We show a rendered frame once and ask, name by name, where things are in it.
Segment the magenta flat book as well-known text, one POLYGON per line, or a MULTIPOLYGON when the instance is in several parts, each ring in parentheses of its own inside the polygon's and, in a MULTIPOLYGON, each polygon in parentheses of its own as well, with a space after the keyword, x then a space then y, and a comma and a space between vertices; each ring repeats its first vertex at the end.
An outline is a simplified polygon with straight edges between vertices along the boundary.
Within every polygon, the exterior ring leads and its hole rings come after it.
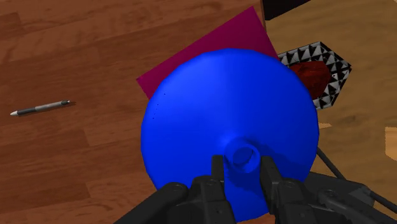
POLYGON ((254 50, 278 58, 259 16, 250 7, 138 77, 137 83, 151 98, 162 80, 180 64, 201 53, 224 48, 254 50))

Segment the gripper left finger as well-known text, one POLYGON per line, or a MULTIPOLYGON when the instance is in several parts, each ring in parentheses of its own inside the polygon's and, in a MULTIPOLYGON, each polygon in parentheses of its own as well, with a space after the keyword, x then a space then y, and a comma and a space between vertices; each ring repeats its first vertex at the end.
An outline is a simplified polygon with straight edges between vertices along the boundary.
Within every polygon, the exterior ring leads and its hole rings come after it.
POLYGON ((223 157, 212 157, 211 175, 197 176, 191 187, 167 183, 114 224, 236 224, 224 193, 223 157))

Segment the black white patterned hexagonal bin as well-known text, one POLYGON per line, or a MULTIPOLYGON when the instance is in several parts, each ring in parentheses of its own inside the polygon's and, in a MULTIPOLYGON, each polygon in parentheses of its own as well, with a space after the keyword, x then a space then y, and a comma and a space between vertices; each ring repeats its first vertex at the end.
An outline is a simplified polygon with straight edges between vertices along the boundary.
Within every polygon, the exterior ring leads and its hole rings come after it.
POLYGON ((352 67, 318 41, 278 55, 308 89, 317 110, 334 105, 352 67))

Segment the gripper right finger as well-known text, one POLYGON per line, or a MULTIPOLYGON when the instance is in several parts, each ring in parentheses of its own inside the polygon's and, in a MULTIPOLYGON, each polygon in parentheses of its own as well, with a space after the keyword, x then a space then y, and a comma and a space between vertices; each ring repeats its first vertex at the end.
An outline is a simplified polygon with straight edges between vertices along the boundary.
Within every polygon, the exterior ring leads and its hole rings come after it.
POLYGON ((397 224, 397 220, 382 213, 367 214, 343 204, 343 200, 317 196, 305 181, 284 178, 271 157, 261 157, 260 183, 275 224, 397 224))

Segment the grey and black pen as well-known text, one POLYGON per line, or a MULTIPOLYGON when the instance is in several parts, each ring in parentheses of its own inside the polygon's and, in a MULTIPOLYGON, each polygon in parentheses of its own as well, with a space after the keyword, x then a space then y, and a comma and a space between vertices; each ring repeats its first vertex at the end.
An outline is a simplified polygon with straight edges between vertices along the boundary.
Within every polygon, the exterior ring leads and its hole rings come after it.
POLYGON ((16 110, 16 111, 11 112, 10 115, 11 116, 22 116, 22 115, 26 115, 26 114, 29 114, 29 113, 35 113, 35 112, 44 111, 44 110, 47 110, 47 109, 53 109, 53 108, 66 106, 66 105, 68 105, 70 103, 71 103, 70 100, 52 102, 52 103, 49 103, 49 104, 35 106, 35 107, 32 107, 32 108, 16 110))

